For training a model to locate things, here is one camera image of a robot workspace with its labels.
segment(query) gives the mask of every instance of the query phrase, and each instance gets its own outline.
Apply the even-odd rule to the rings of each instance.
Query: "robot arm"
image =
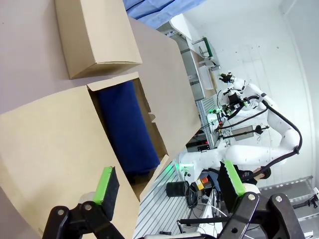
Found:
[[[222,74],[221,77],[223,82],[231,83],[222,94],[221,102],[225,112],[222,116],[228,119],[247,119],[268,109],[268,125],[281,135],[281,142],[277,147],[232,145],[205,152],[181,153],[178,157],[179,169],[182,175],[187,172],[185,179],[189,183],[196,181],[203,169],[219,168],[222,160],[231,160],[238,165],[265,166],[249,176],[249,178],[256,177],[275,163],[285,163],[288,157],[299,153],[302,145],[302,136],[298,128],[277,111],[276,103],[256,85],[244,85],[244,80],[230,74]]]

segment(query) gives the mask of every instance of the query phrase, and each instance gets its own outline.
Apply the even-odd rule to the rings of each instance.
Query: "wall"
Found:
[[[235,76],[259,86],[303,135],[300,155],[289,158],[283,167],[273,167],[272,176],[261,180],[259,186],[313,174],[311,114],[298,58],[279,3],[278,0],[208,0],[184,14],[212,43],[221,72],[232,71]],[[221,82],[218,86],[225,88]],[[280,136],[270,131],[269,145],[278,145],[279,140]]]
[[[318,0],[284,0],[280,5],[281,12],[286,20],[294,40],[297,54],[300,59],[304,78],[309,85],[309,97],[312,101],[314,121],[319,121],[319,112],[316,102],[319,102],[319,1]],[[315,129],[316,142],[319,142],[319,129]],[[319,178],[316,177],[316,186],[319,187]]]

